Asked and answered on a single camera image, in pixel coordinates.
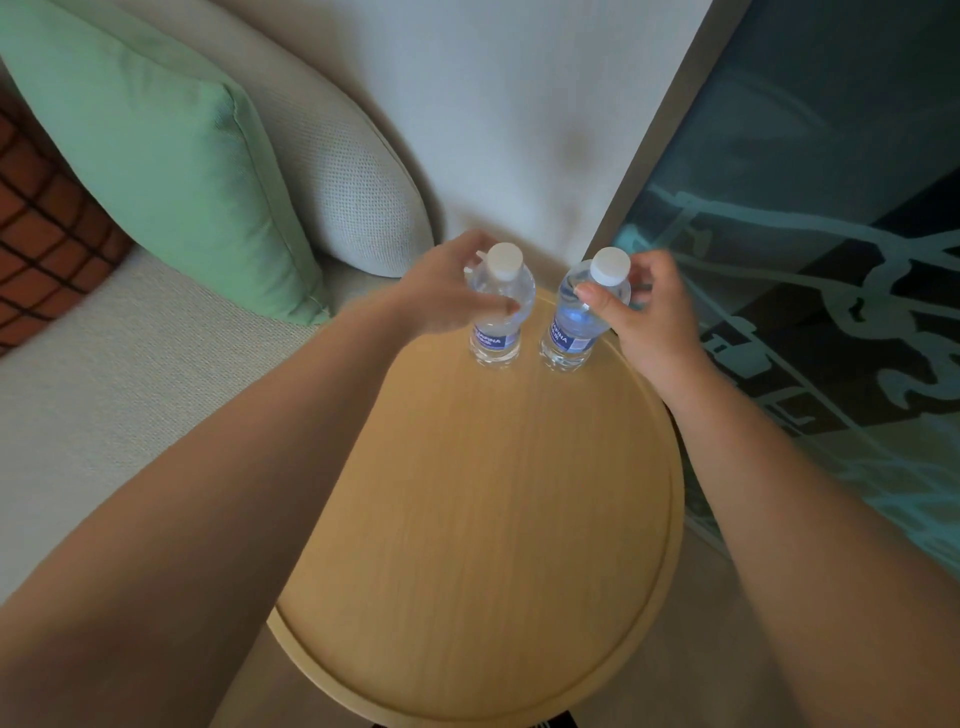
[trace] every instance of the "brown checkered pillow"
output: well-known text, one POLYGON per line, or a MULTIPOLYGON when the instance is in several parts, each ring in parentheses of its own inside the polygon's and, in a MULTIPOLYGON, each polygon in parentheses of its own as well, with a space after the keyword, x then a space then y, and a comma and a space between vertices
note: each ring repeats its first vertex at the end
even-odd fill
POLYGON ((132 242, 0 89, 0 356, 100 285, 132 242))

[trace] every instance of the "blue label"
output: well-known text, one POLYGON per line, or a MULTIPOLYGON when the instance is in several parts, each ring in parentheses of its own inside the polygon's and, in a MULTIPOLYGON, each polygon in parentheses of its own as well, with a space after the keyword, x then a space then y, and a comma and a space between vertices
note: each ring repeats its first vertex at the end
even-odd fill
POLYGON ((508 333, 506 336, 489 336, 477 327, 473 327, 473 335, 476 336, 477 343, 484 349, 493 349, 495 351, 509 349, 517 337, 515 333, 508 333))
POLYGON ((568 336, 564 333, 564 330, 560 328, 556 318, 554 318, 553 323, 550 325, 550 338, 553 339, 553 343, 557 349, 567 353, 585 352, 593 346, 593 342, 596 341, 596 339, 578 339, 573 336, 568 336))

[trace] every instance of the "wood grain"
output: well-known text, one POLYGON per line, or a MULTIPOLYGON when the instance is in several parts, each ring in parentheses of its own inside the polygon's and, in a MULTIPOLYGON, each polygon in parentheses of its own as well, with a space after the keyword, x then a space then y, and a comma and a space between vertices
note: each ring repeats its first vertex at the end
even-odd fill
POLYGON ((632 654, 669 587, 683 476, 611 335, 578 372, 480 367, 468 333, 397 359, 270 619, 317 685, 391 726, 528 726, 632 654))

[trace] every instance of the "green pillow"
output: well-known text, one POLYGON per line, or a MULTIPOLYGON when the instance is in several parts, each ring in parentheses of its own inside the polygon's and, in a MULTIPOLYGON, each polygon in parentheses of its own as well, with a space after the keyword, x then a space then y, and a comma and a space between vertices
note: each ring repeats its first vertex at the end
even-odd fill
POLYGON ((327 318, 320 267, 246 92, 100 0, 0 0, 0 55, 136 242, 255 313, 327 318))

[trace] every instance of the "white wall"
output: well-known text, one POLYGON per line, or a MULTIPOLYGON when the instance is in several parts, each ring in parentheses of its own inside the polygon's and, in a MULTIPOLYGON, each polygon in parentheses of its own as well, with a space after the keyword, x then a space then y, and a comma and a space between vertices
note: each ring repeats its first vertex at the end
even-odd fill
POLYGON ((583 257, 709 0, 218 0, 321 70, 437 235, 583 257))

